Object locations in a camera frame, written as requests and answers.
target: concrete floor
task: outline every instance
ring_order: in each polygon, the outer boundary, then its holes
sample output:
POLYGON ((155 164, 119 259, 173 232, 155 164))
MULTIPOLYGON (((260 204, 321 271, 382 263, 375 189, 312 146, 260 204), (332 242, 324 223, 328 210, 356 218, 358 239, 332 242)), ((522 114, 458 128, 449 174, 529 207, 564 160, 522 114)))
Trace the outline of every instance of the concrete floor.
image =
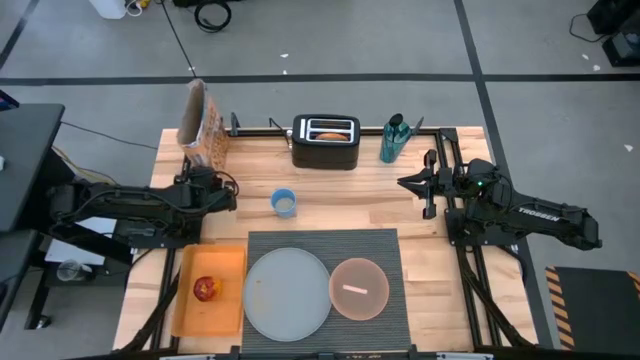
MULTIPOLYGON (((28 0, 0 2, 0 48, 28 0)), ((599 44, 568 35, 571 16, 595 0, 464 0, 484 74, 606 74, 613 69, 599 44), (595 72, 593 66, 600 70, 595 72)), ((199 76, 354 73, 471 74, 453 0, 245 0, 219 34, 205 34, 192 14, 167 2, 176 32, 199 76)), ((576 31, 592 36, 586 22, 576 31)), ((189 65, 159 5, 138 18, 106 21, 88 1, 40 0, 0 68, 0 84, 15 78, 188 77, 189 65)), ((116 137, 157 144, 177 127, 184 84, 0 85, 18 101, 62 103, 67 122, 116 137)), ((581 252, 558 241, 528 239, 537 281, 547 265, 640 272, 634 235, 640 225, 634 183, 640 146, 640 83, 487 83, 497 128, 518 191, 587 206, 605 246, 581 252)), ((382 125, 402 112, 425 125, 487 126, 473 81, 346 81, 210 84, 222 113, 243 127, 268 117, 290 125, 305 112, 344 113, 382 125)), ((56 145, 80 166, 121 183, 147 184, 152 150, 129 147, 63 126, 56 145)), ((0 333, 7 358, 68 358, 106 353, 117 326, 123 287, 54 289, 47 312, 54 324, 24 331, 38 281, 30 274, 0 333)), ((548 293, 541 294, 553 324, 548 293)), ((559 346, 551 329, 551 341, 559 346)))

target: teal bottle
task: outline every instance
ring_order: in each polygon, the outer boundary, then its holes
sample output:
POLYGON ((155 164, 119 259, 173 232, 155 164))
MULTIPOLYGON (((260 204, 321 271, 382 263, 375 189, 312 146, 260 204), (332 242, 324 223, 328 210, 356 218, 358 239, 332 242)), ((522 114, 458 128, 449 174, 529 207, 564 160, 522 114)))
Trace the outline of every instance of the teal bottle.
POLYGON ((380 160, 390 164, 398 158, 411 138, 411 127, 404 122, 402 114, 395 114, 384 126, 380 160))

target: gray placemat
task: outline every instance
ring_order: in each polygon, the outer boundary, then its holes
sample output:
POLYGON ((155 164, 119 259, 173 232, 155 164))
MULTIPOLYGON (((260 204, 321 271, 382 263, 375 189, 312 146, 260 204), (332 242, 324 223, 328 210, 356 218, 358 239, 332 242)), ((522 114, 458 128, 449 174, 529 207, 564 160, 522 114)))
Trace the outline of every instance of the gray placemat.
POLYGON ((320 329, 311 336, 294 342, 278 342, 266 338, 245 316, 243 353, 385 351, 409 348, 411 338, 395 229, 251 232, 249 269, 263 255, 283 247, 300 248, 312 253, 322 261, 329 273, 344 260, 354 257, 375 262, 389 280, 389 301, 380 315, 368 321, 349 320, 332 307, 320 329))

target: orange tray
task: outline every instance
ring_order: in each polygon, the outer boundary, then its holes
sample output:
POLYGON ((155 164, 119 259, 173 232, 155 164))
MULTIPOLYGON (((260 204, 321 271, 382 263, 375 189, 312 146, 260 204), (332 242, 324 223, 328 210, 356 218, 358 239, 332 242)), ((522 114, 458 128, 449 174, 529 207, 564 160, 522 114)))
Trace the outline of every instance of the orange tray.
POLYGON ((185 247, 171 334, 194 337, 238 335, 242 325, 246 267, 244 246, 185 247), (221 293, 211 301, 202 302, 193 294, 193 285, 202 276, 222 281, 221 293))

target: wooden tabletop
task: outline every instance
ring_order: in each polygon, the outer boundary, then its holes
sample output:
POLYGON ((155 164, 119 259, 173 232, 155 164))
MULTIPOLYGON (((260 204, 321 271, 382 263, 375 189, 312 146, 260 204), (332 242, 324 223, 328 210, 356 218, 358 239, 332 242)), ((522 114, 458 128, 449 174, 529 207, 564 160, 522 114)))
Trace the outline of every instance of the wooden tabletop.
MULTIPOLYGON (((491 160, 482 127, 457 130, 464 162, 473 158, 491 160)), ((176 144, 176 133, 175 129, 162 133, 153 187, 171 185, 174 174, 180 172, 183 153, 176 144)), ((282 137, 232 138, 225 170, 240 185, 238 209, 207 215, 202 243, 246 246, 250 231, 395 228, 412 343, 419 351, 471 350, 458 263, 447 240, 444 198, 436 198, 438 216, 423 220, 424 200, 396 184, 397 178, 419 172, 424 154, 435 148, 432 136, 415 137, 394 164, 384 164, 378 159, 380 138, 363 136, 355 170, 327 171, 294 167, 282 137), (278 187, 295 191, 297 217, 281 219, 271 209, 269 198, 278 187)), ((536 342, 517 261, 495 247, 483 251, 496 303, 525 338, 536 342)), ((165 256, 165 250, 154 250, 132 269, 114 348, 128 343, 156 306, 165 256)), ((178 252, 174 271, 180 261, 178 252)), ((488 344, 484 310, 479 301, 476 304, 482 337, 488 344)), ((162 346, 169 345, 172 313, 173 304, 165 317, 162 346)), ((180 352, 227 353, 231 345, 241 342, 241 336, 181 338, 180 352)))

